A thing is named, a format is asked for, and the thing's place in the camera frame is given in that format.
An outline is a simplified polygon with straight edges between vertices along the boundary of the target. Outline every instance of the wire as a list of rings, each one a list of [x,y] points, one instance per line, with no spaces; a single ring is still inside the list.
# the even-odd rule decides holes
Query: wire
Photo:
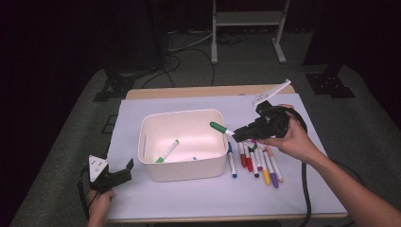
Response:
[[[168,71],[166,71],[165,68],[163,67],[164,72],[161,73],[161,74],[155,75],[155,76],[151,77],[150,79],[148,79],[147,81],[145,81],[145,83],[141,86],[141,89],[145,88],[145,86],[146,86],[148,83],[150,83],[152,80],[154,80],[154,79],[156,79],[156,78],[158,78],[158,77],[160,77],[160,76],[162,76],[162,75],[167,75],[167,77],[170,79],[171,85],[172,85],[172,86],[175,86],[174,81],[171,79],[171,76],[170,76],[168,73],[170,73],[170,72],[176,70],[176,69],[180,66],[181,61],[180,61],[179,58],[177,58],[177,57],[175,57],[175,56],[169,56],[169,57],[170,57],[170,58],[176,59],[176,60],[178,61],[177,65],[176,65],[174,68],[172,68],[172,69],[170,69],[170,70],[168,70]]]
[[[235,44],[240,44],[240,43],[248,40],[247,35],[244,34],[242,36],[243,36],[243,38],[233,35],[233,34],[221,34],[218,36],[218,44],[235,45]]]
[[[99,193],[99,191],[96,191],[95,196],[92,198],[91,202],[89,202],[88,208],[91,207],[91,205],[94,202],[94,200],[96,199],[96,196],[97,196],[98,193]]]
[[[88,171],[88,166],[85,164],[85,166],[79,173],[77,187],[78,187],[79,198],[80,198],[80,203],[82,205],[83,213],[85,214],[86,219],[89,220],[89,208],[88,208],[88,205],[86,204],[86,198],[85,198],[83,185],[82,185],[82,177],[86,171]]]
[[[301,165],[301,177],[302,177],[302,187],[304,190],[305,202],[306,202],[306,217],[304,221],[301,223],[300,227],[304,227],[310,221],[310,217],[312,215],[312,205],[310,204],[309,191],[307,190],[307,180],[306,180],[306,164],[302,163]]]
[[[204,51],[202,51],[202,50],[199,50],[199,49],[183,49],[183,50],[180,50],[180,51],[178,51],[178,52],[176,52],[176,53],[183,52],[183,51],[191,51],[191,50],[192,50],[192,51],[201,52],[201,53],[202,53],[203,55],[205,55],[206,58],[209,60],[210,66],[212,66],[212,86],[214,86],[214,83],[215,83],[215,74],[216,74],[215,65],[213,65],[212,60],[210,59],[209,55],[207,55],[206,52],[204,52]]]
[[[360,182],[360,184],[362,184],[364,187],[366,187],[365,182],[362,180],[362,178],[359,176],[359,174],[357,174],[357,172],[354,171],[351,167],[347,166],[347,165],[344,164],[344,163],[341,163],[341,162],[339,162],[339,161],[336,161],[336,160],[334,160],[334,159],[330,159],[330,160],[331,160],[333,163],[337,164],[338,166],[341,166],[341,167],[347,169],[348,171],[350,171],[350,172],[357,178],[357,180]],[[349,227],[349,226],[352,226],[352,225],[354,225],[354,224],[355,224],[355,222],[354,222],[353,220],[351,220],[350,222],[348,222],[348,223],[346,223],[346,224],[344,224],[344,225],[341,225],[341,227]]]
[[[186,49],[186,48],[188,48],[188,47],[191,47],[191,46],[194,46],[194,45],[196,45],[196,44],[200,44],[200,43],[206,41],[206,40],[209,39],[211,36],[212,36],[212,33],[210,33],[209,35],[207,35],[207,36],[205,36],[205,37],[203,37],[203,38],[201,38],[201,39],[199,39],[199,40],[193,42],[192,44],[188,44],[188,45],[185,45],[185,46],[182,46],[182,47],[179,47],[179,48],[175,48],[175,49],[168,49],[167,51],[168,51],[168,52],[176,52],[176,51],[180,51],[180,50]]]

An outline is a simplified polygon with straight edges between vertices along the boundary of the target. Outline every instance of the gray carpet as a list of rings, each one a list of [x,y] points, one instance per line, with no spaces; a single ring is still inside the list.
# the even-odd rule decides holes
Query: gray carpet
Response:
[[[401,133],[368,91],[363,79],[343,66],[342,82],[356,98],[333,99],[315,96],[306,73],[320,73],[324,66],[302,66],[310,33],[285,33],[282,48],[286,64],[278,63],[270,42],[271,35],[251,35],[246,42],[218,47],[214,85],[268,84],[292,81],[300,94],[314,127],[330,158],[347,164],[377,195],[401,210]],[[199,37],[173,35],[171,45],[190,44]],[[210,56],[210,45],[196,48]],[[212,66],[199,51],[176,54],[180,67],[170,73],[176,87],[210,86]],[[171,59],[166,70],[177,61]],[[151,78],[137,80],[140,88]],[[109,115],[118,114],[121,99],[93,102],[106,76],[97,72],[82,92],[51,149],[40,174],[21,205],[12,226],[85,226],[77,190],[79,172],[89,154],[103,155],[110,142],[102,129]],[[154,79],[146,88],[170,87],[166,76]],[[309,226],[340,226],[349,218],[314,218]],[[301,219],[280,220],[282,226],[297,226]],[[109,226],[145,226],[144,224],[110,224]]]

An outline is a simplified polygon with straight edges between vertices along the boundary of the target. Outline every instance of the white paper sheet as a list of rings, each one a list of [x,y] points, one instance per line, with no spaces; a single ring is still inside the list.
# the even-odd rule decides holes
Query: white paper sheet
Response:
[[[234,131],[248,125],[259,115],[254,111],[254,96],[209,96],[123,100],[113,131],[108,161],[110,171],[125,168],[133,158],[132,180],[114,189],[116,197],[108,215],[110,220],[149,218],[215,218],[303,215],[306,213],[301,181],[301,162],[273,148],[284,177],[279,188],[256,179],[239,160],[236,142],[233,145],[238,177],[233,179],[230,167],[215,178],[156,183],[137,158],[142,120],[150,114],[176,111],[215,109],[222,113],[225,126]],[[324,152],[322,143],[297,94],[276,95],[272,105],[291,104],[308,127],[308,134]],[[321,176],[310,166],[307,181],[313,214],[344,214],[343,206]]]

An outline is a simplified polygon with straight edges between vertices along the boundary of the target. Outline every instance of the marker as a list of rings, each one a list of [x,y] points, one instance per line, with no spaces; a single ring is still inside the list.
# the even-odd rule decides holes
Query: marker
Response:
[[[262,167],[262,163],[261,163],[261,159],[259,158],[259,155],[257,154],[257,143],[256,140],[252,139],[252,142],[256,145],[256,154],[254,155],[254,160],[256,161],[256,166],[257,166],[257,170],[262,171],[263,167]]]
[[[241,164],[243,167],[247,167],[247,160],[245,157],[244,145],[241,142],[239,142],[238,146],[239,146],[239,158],[241,159]]]
[[[251,160],[251,154],[250,154],[249,148],[246,147],[245,145],[243,145],[243,146],[244,146],[244,149],[245,149],[245,159],[247,161],[247,168],[248,168],[248,170],[250,172],[252,172],[253,171],[253,166],[252,166],[252,160]]]
[[[256,166],[256,160],[254,157],[254,150],[251,148],[248,148],[248,151],[250,152],[251,155],[251,161],[252,161],[252,166],[253,166],[253,175],[255,178],[259,177],[259,170],[257,170],[257,166]]]
[[[235,166],[234,166],[234,159],[233,159],[233,150],[231,149],[231,143],[228,142],[228,160],[230,162],[230,168],[231,168],[231,175],[233,178],[236,178],[236,171],[235,171]]]
[[[170,147],[168,147],[168,149],[165,150],[165,152],[163,153],[163,155],[160,156],[160,157],[156,160],[156,163],[162,163],[162,162],[165,160],[165,158],[171,153],[171,151],[173,151],[173,149],[177,147],[177,145],[178,145],[179,143],[180,143],[180,142],[179,142],[178,140],[174,140],[173,144],[170,145]]]
[[[190,157],[190,158],[181,159],[181,160],[179,160],[177,162],[174,162],[174,163],[183,163],[183,162],[190,162],[190,161],[197,161],[197,160],[198,160],[197,157]]]
[[[268,153],[267,153],[265,150],[263,151],[263,155],[264,155],[264,157],[265,157],[265,161],[266,161],[266,164],[267,164],[267,166],[268,166],[268,170],[269,170],[269,173],[270,173],[271,181],[273,182],[273,186],[274,186],[275,188],[278,188],[277,175],[276,175],[276,173],[274,172],[273,166],[271,166],[271,162],[270,162]]]
[[[225,127],[223,127],[223,126],[220,126],[218,123],[216,123],[216,122],[214,122],[214,121],[211,121],[209,125],[210,125],[210,127],[212,127],[213,129],[215,129],[215,130],[217,130],[217,131],[220,131],[220,132],[223,133],[223,134],[228,134],[228,135],[230,135],[230,136],[233,136],[233,135],[234,135],[234,133],[233,133],[232,131],[227,130],[227,128],[225,128]]]
[[[271,184],[270,175],[269,175],[269,172],[268,172],[268,168],[266,167],[266,162],[265,162],[265,159],[263,158],[263,154],[262,154],[261,148],[257,148],[256,153],[259,155],[260,160],[262,161],[263,177],[265,179],[265,184],[269,185],[269,184]]]
[[[284,181],[284,178],[283,178],[283,176],[281,175],[281,172],[280,172],[280,169],[278,168],[277,163],[275,162],[274,155],[273,155],[273,151],[271,150],[270,146],[266,146],[266,150],[268,151],[268,155],[269,155],[271,164],[273,165],[274,172],[275,172],[276,175],[277,175],[277,179],[278,179],[278,181],[279,181],[280,183],[282,183],[282,182]]]
[[[210,125],[210,127],[212,127],[213,129],[215,129],[215,130],[217,130],[217,131],[220,131],[220,132],[223,133],[223,134],[227,134],[227,135],[230,135],[230,136],[233,136],[233,135],[234,135],[234,133],[233,133],[232,131],[227,130],[227,128],[225,128],[225,127],[219,125],[218,123],[216,123],[216,122],[214,122],[214,121],[211,121],[211,122],[209,123],[209,125]],[[244,140],[244,141],[241,141],[241,142],[242,142],[244,145],[246,145],[248,148],[251,148],[251,149],[256,149],[256,147],[257,147],[257,145],[255,145],[251,140]]]

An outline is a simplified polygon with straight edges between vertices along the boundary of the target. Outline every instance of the dark background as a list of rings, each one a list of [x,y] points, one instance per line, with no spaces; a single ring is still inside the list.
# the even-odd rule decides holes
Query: dark background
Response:
[[[124,5],[123,0],[114,2]],[[1,97],[6,104],[1,111],[0,158],[0,225],[4,226],[24,200],[81,91],[105,67],[105,59],[116,58],[105,33],[121,33],[98,29],[96,7],[91,8],[90,1],[7,0],[0,4]],[[281,7],[280,1],[218,1],[219,10]],[[165,0],[160,11],[166,30],[211,28],[211,0]],[[314,30],[305,64],[340,58],[362,75],[400,127],[399,12],[395,0],[292,1],[285,30]]]

